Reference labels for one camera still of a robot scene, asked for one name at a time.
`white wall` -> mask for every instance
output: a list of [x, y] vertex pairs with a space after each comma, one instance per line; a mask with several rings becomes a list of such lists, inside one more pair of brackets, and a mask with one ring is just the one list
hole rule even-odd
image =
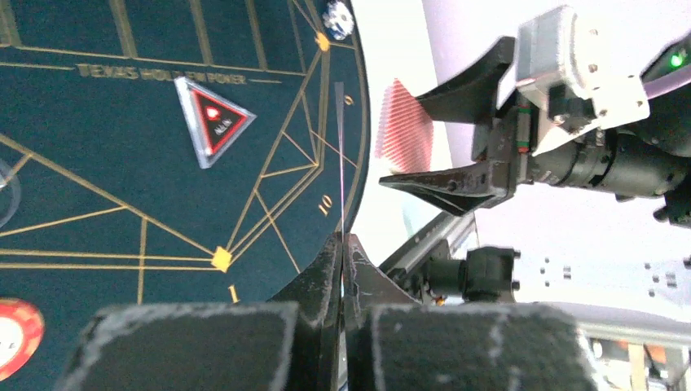
[[[438, 79], [452, 77], [497, 37], [515, 36], [519, 24], [562, 3], [606, 20], [600, 30], [609, 30], [611, 55], [633, 72], [691, 29], [689, 0], [423, 0]], [[503, 99], [514, 82], [511, 72], [501, 84]], [[447, 129], [454, 166], [470, 164], [472, 127], [452, 124]], [[588, 262], [604, 272], [609, 262], [640, 264], [691, 255], [690, 230], [653, 220], [651, 213], [660, 205], [661, 200], [616, 204], [613, 195], [536, 185], [519, 187], [513, 200], [483, 209], [476, 218], [482, 245], [515, 246], [524, 253]]]
[[[386, 87], [398, 78], [413, 95], [437, 85], [425, 13], [420, 0], [352, 0], [367, 67], [372, 108], [372, 148], [368, 180], [353, 226], [368, 256], [379, 265], [407, 238], [406, 222], [420, 229], [438, 210], [418, 199], [379, 185], [389, 173], [374, 159], [374, 136], [379, 128]], [[451, 166], [446, 135], [435, 132], [435, 169]]]

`green felt table surface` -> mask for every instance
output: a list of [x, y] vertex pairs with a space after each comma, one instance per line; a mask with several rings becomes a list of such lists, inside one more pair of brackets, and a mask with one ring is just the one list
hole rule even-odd
[[[340, 226], [338, 81], [351, 223], [367, 173], [367, 81], [357, 32], [334, 42], [323, 31], [324, 1], [0, 5], [0, 160], [21, 189], [0, 227], [0, 297], [34, 304], [46, 324], [0, 389], [49, 389], [104, 306], [264, 301], [308, 266]], [[197, 163], [179, 76], [257, 115], [210, 169]]]

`number 10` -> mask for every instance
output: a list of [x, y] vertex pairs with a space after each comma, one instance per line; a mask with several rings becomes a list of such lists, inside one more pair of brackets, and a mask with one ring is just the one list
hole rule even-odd
[[322, 202], [319, 204], [319, 210], [324, 213], [324, 216], [328, 216], [328, 211], [331, 209], [333, 206], [333, 201], [331, 201], [331, 197], [328, 195], [322, 195]]

